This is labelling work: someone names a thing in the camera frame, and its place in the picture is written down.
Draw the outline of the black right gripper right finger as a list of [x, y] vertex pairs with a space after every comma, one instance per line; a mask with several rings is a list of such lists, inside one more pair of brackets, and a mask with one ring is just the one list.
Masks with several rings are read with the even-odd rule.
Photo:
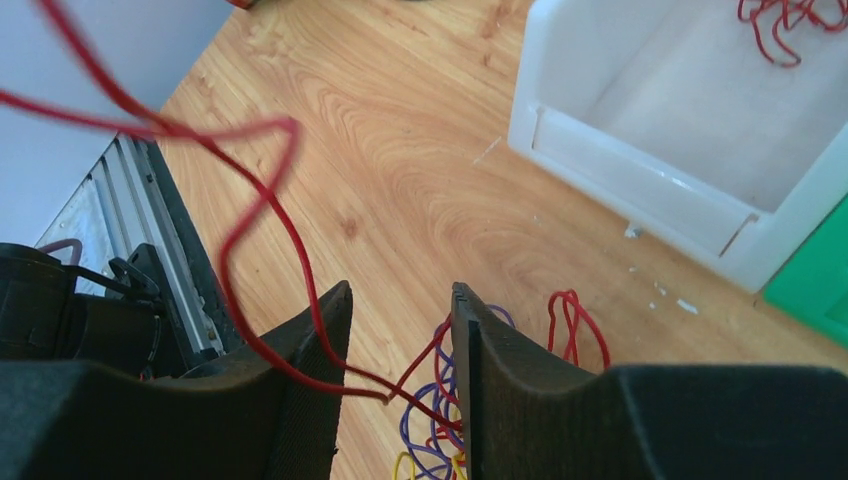
[[792, 365], [589, 373], [466, 284], [451, 340], [471, 479], [843, 479], [847, 378]]

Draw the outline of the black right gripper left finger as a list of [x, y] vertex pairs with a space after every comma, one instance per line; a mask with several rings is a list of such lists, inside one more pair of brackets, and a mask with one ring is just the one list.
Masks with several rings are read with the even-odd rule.
[[326, 479], [341, 400], [248, 347], [181, 375], [171, 324], [153, 367], [1, 358], [5, 479]]

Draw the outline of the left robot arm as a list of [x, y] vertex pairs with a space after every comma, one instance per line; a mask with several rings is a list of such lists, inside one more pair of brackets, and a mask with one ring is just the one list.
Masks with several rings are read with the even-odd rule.
[[166, 337], [161, 291], [127, 261], [109, 264], [114, 279], [2, 244], [2, 360], [92, 360], [132, 376], [151, 369]]

